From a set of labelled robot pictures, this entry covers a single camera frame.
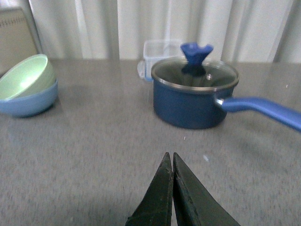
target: white curtain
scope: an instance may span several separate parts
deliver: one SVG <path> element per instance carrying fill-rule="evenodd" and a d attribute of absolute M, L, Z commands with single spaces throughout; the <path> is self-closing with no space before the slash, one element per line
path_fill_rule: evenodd
<path fill-rule="evenodd" d="M 152 39 L 212 44 L 213 59 L 301 63 L 300 0 L 0 0 L 55 58 L 140 59 Z"/>

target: stacked bowls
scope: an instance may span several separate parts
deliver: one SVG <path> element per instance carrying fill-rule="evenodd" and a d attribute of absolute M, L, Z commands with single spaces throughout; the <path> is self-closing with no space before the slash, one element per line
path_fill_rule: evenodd
<path fill-rule="evenodd" d="M 0 113 L 28 117 L 48 109 L 57 98 L 57 79 L 48 57 L 31 56 L 0 79 Z"/>

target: table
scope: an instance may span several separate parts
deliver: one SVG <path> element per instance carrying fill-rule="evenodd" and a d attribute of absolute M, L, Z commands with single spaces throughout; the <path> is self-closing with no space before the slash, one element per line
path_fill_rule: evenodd
<path fill-rule="evenodd" d="M 54 106 L 31 118 L 0 114 L 0 225 L 122 226 L 165 152 L 177 152 L 242 226 L 301 225 L 301 133 L 255 112 L 176 128 L 154 113 L 137 61 L 51 62 Z M 234 96 L 301 112 L 301 64 L 233 65 Z"/>

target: blue bowl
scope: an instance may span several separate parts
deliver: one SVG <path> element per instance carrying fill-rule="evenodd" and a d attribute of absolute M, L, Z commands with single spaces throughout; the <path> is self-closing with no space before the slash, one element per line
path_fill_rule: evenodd
<path fill-rule="evenodd" d="M 39 93 L 8 100 L 0 100 L 0 113 L 13 117 L 29 117 L 48 109 L 58 95 L 57 80 L 55 83 Z"/>

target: clear plastic container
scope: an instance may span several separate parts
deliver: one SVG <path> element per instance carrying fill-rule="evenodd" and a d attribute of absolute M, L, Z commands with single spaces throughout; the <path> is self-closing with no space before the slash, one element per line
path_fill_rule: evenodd
<path fill-rule="evenodd" d="M 148 40 L 144 43 L 143 58 L 137 66 L 139 77 L 146 81 L 153 81 L 151 67 L 159 60 L 169 57 L 182 56 L 180 45 L 181 40 Z"/>

